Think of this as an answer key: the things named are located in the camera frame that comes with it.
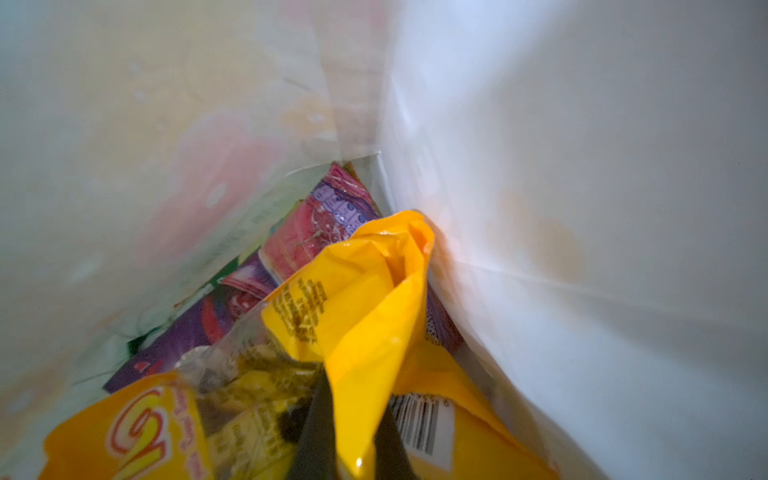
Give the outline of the white green paper bag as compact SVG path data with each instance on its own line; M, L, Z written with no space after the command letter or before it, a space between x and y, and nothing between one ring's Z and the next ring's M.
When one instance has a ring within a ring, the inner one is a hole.
M334 162L564 479L767 475L763 1L5 1L1 473Z

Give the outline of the purple berries candy packet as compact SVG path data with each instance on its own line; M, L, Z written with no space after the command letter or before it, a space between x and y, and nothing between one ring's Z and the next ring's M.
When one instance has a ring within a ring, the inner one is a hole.
M349 162L333 164L311 192L274 224L266 239L227 263L176 309L168 326L129 343L129 357L103 385L114 393L165 373L189 353L223 338L233 325L326 246L380 218L373 196Z

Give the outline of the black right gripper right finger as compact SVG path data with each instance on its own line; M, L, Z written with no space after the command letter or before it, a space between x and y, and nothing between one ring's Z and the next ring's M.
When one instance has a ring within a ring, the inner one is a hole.
M386 408L382 416L374 437L374 444L376 480L417 479L397 430L390 406Z

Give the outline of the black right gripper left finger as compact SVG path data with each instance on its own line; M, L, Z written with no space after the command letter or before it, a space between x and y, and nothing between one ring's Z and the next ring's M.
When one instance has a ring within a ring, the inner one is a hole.
M285 478L335 479L336 462L333 397L328 376L322 371Z

